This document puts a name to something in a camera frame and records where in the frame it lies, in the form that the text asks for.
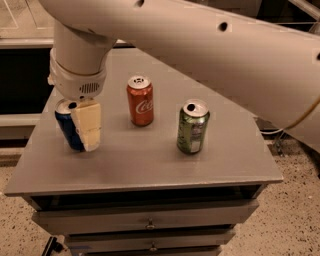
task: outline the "soda can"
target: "soda can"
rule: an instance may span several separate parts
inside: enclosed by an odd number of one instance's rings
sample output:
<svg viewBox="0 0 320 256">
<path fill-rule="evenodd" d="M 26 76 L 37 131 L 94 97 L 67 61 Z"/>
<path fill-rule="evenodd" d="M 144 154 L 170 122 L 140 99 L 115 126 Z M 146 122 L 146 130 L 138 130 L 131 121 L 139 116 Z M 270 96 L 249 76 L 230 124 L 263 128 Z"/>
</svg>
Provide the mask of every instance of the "soda can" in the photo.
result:
<svg viewBox="0 0 320 256">
<path fill-rule="evenodd" d="M 207 104 L 202 100 L 187 100 L 180 110 L 178 128 L 178 148 L 187 154 L 194 154 L 202 149 L 210 118 Z"/>
<path fill-rule="evenodd" d="M 73 101 L 66 99 L 60 100 L 55 108 L 55 117 L 69 146 L 74 150 L 82 151 L 84 150 L 84 146 L 71 118 L 71 109 L 76 106 L 76 103 Z"/>
<path fill-rule="evenodd" d="M 146 126 L 153 121 L 153 86 L 145 76 L 133 76 L 127 85 L 128 103 L 132 123 Z"/>
</svg>

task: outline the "drawer knob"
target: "drawer knob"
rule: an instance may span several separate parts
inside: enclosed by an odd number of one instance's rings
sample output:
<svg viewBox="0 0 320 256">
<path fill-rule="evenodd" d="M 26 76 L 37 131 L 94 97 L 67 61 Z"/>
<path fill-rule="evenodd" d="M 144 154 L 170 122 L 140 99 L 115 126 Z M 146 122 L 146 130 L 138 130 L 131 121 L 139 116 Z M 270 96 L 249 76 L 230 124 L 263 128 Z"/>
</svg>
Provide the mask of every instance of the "drawer knob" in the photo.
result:
<svg viewBox="0 0 320 256">
<path fill-rule="evenodd" d="M 152 219 L 149 219 L 149 224 L 146 226 L 147 230 L 154 230 L 156 226 L 153 224 Z"/>
<path fill-rule="evenodd" d="M 156 252 L 158 251 L 158 248 L 154 245 L 154 243 L 152 243 L 151 248 L 149 249 L 150 252 Z"/>
</svg>

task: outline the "can lid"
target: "can lid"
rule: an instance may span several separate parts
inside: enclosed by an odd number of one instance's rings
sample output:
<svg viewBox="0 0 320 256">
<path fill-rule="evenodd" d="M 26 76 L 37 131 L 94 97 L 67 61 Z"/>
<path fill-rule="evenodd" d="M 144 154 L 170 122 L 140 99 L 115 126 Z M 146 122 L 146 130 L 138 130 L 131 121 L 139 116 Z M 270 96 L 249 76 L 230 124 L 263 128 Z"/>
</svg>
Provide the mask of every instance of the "can lid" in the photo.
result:
<svg viewBox="0 0 320 256">
<path fill-rule="evenodd" d="M 145 76 L 133 76 L 129 79 L 128 85 L 133 89 L 144 89 L 148 87 L 151 80 Z"/>
<path fill-rule="evenodd" d="M 56 105 L 56 112 L 59 114 L 70 114 L 71 109 L 76 107 L 76 104 L 74 101 L 62 99 Z"/>
<path fill-rule="evenodd" d="M 192 117 L 205 116 L 209 111 L 207 104 L 198 99 L 187 100 L 183 106 L 183 110 L 186 114 Z"/>
</svg>

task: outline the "wooden drawer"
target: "wooden drawer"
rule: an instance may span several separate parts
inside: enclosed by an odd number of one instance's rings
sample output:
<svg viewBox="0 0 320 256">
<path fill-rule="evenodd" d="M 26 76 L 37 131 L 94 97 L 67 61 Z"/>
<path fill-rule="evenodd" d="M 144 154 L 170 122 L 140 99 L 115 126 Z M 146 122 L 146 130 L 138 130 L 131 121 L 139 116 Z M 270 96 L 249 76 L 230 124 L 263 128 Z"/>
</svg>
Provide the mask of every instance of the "wooden drawer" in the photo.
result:
<svg viewBox="0 0 320 256">
<path fill-rule="evenodd" d="M 201 247 L 226 244 L 234 236 L 227 229 L 143 231 L 67 237 L 65 244 L 76 253 L 149 251 L 169 248 Z"/>
<path fill-rule="evenodd" d="M 257 207 L 255 199 L 199 202 L 37 212 L 33 220 L 52 235 L 157 230 L 242 223 Z"/>
<path fill-rule="evenodd" d="M 174 249 L 159 249 L 157 251 L 126 251 L 126 252 L 101 252 L 86 253 L 85 256 L 218 256 L 221 252 L 219 246 L 201 246 Z"/>
</svg>

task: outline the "terrazzo floor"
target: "terrazzo floor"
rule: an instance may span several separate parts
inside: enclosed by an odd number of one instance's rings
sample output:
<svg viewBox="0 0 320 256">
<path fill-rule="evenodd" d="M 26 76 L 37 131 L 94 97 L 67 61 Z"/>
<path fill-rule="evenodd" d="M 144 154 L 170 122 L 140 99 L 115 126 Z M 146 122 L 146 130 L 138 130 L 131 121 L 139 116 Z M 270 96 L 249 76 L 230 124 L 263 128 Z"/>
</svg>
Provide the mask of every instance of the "terrazzo floor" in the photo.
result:
<svg viewBox="0 0 320 256">
<path fill-rule="evenodd" d="M 265 140 L 284 175 L 258 197 L 259 208 L 235 227 L 236 235 L 220 256 L 320 255 L 319 168 L 296 140 L 283 141 L 285 157 Z M 23 149 L 0 150 L 0 255 L 38 256 L 50 235 L 31 221 L 33 209 L 21 198 L 3 194 Z M 60 254 L 69 256 L 68 249 Z"/>
</svg>

